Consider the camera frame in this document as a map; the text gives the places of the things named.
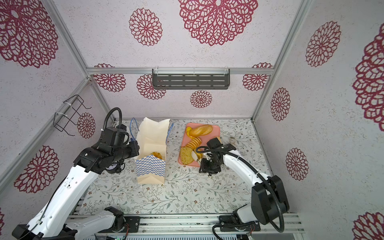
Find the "blue checkered paper bag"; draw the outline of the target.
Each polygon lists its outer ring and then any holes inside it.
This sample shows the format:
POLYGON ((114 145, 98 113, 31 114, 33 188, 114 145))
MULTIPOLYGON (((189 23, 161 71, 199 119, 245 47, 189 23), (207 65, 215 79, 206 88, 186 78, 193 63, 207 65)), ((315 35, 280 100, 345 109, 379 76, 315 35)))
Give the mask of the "blue checkered paper bag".
POLYGON ((138 184, 162 185, 165 183, 169 127, 169 119, 156 122, 144 118, 139 125, 136 141, 140 150, 139 155, 135 157, 138 184), (152 152, 159 152, 163 160, 154 157, 152 152))

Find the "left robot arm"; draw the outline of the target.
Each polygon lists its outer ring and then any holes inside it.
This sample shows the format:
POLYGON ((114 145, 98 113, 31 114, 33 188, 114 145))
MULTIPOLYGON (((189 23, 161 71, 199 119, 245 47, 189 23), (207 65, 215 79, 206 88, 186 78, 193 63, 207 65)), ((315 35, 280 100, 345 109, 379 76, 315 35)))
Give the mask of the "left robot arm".
POLYGON ((17 225, 12 236, 17 240, 82 240, 104 230, 123 231, 126 228, 124 214, 114 207, 107 207, 82 223, 67 219, 99 175, 104 171, 120 173, 124 161, 138 156, 139 149, 137 141, 130 140, 125 125, 104 127, 99 141, 74 160, 69 174, 43 209, 27 224, 17 225))

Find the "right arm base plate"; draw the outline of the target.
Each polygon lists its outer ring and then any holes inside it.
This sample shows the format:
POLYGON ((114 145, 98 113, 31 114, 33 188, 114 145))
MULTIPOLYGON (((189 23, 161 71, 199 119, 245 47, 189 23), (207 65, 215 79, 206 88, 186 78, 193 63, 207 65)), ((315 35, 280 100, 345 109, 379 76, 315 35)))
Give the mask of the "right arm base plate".
POLYGON ((220 215, 219 224, 221 232, 259 232, 261 230, 258 222, 245 225, 234 215, 220 215))

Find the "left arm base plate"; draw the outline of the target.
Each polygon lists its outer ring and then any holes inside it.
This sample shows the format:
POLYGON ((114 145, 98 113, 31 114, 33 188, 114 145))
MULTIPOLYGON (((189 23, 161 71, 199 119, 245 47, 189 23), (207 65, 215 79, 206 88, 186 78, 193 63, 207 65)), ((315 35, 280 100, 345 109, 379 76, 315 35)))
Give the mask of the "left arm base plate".
POLYGON ((140 217, 125 217, 124 213, 114 207, 107 207, 105 211, 112 213, 115 217, 113 225, 101 233, 137 233, 140 225, 140 217))

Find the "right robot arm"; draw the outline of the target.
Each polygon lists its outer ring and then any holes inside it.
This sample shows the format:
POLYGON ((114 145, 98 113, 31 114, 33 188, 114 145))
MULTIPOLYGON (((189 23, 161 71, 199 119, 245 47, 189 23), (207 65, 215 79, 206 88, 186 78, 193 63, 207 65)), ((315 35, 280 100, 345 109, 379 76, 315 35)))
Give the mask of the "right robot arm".
POLYGON ((251 202, 233 212, 234 222, 271 224, 278 232, 284 231, 284 214, 290 206, 283 181, 276 175, 269 176, 252 166, 232 144, 222 144, 218 138, 200 146, 196 152, 203 154, 200 173, 212 176, 226 166, 234 171, 251 188, 251 202))

